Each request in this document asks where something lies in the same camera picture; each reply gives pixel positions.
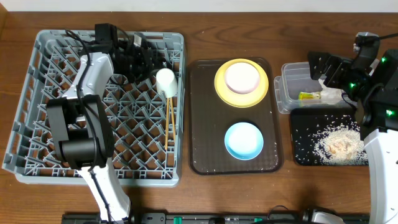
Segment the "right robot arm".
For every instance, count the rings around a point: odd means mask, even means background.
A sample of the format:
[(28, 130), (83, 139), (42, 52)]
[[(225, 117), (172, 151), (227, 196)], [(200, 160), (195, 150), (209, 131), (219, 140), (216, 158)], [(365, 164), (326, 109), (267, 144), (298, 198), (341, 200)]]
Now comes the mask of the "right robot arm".
[(371, 187), (370, 223), (397, 223), (397, 49), (384, 52), (372, 73), (384, 37), (356, 34), (355, 58), (327, 52), (307, 54), (313, 80), (343, 90), (357, 103), (355, 120), (368, 156)]

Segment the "wooden chopstick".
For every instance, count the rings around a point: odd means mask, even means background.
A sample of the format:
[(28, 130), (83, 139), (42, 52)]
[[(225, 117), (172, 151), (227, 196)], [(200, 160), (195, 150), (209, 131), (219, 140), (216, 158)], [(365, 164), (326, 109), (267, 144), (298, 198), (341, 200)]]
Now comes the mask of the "wooden chopstick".
[(173, 105), (173, 98), (170, 98), (170, 108), (171, 108), (171, 112), (172, 112), (172, 132), (173, 132), (173, 140), (175, 143), (175, 119), (174, 119), (174, 105)]
[(165, 150), (167, 152), (168, 145), (169, 145), (169, 118), (170, 118), (170, 98), (167, 98), (166, 101), (166, 124), (165, 124)]

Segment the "white cup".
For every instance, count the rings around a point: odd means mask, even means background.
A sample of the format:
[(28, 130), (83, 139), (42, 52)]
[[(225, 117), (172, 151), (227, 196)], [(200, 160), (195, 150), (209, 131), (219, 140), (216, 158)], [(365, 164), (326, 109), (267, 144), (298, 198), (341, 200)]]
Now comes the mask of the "white cup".
[(169, 68), (162, 68), (156, 73), (155, 84), (158, 94), (164, 95), (166, 98), (171, 98), (178, 92), (177, 79)]

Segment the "pink bowl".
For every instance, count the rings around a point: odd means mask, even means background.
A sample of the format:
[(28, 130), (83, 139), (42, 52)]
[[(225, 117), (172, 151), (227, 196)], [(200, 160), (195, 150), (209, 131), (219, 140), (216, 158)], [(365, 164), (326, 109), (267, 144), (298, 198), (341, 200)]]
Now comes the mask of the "pink bowl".
[(253, 65), (245, 62), (238, 62), (226, 69), (224, 81), (232, 92), (237, 94), (248, 94), (258, 87), (260, 74)]

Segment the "light blue bowl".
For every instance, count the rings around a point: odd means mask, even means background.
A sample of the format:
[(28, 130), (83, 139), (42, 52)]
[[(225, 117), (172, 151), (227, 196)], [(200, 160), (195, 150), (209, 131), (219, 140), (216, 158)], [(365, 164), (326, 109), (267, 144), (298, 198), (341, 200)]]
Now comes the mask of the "light blue bowl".
[(230, 126), (224, 136), (227, 152), (240, 161), (256, 158), (264, 147), (264, 138), (260, 129), (247, 122), (239, 122)]

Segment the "white paper napkin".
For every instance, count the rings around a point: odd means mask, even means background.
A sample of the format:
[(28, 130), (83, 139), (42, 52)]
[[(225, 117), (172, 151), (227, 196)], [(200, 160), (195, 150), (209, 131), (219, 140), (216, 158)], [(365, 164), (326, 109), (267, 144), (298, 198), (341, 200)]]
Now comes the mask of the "white paper napkin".
[(322, 88), (320, 91), (320, 100), (322, 103), (335, 105), (343, 100), (341, 96), (343, 94), (342, 90), (325, 86), (322, 79), (319, 79), (318, 82)]

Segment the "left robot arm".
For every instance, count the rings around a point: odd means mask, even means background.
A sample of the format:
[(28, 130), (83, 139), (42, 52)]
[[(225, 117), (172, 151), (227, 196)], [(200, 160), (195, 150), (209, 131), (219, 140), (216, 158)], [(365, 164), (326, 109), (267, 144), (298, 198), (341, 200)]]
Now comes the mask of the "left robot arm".
[(115, 140), (102, 97), (113, 75), (129, 83), (148, 79), (164, 66), (151, 56), (144, 34), (128, 35), (119, 27), (95, 25), (95, 38), (83, 40), (80, 67), (69, 89), (49, 100), (46, 114), (57, 157), (84, 179), (100, 209), (101, 223), (134, 223), (131, 201), (119, 183), (112, 156)]

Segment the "yellow green snack wrapper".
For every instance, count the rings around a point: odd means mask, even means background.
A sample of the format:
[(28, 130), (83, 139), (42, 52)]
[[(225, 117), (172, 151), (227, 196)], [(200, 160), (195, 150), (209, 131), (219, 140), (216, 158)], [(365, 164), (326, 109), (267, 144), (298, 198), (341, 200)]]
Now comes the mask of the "yellow green snack wrapper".
[(321, 94), (320, 92), (311, 92), (311, 93), (307, 93), (307, 92), (300, 92), (298, 95), (298, 99), (299, 100), (319, 100), (321, 98)]

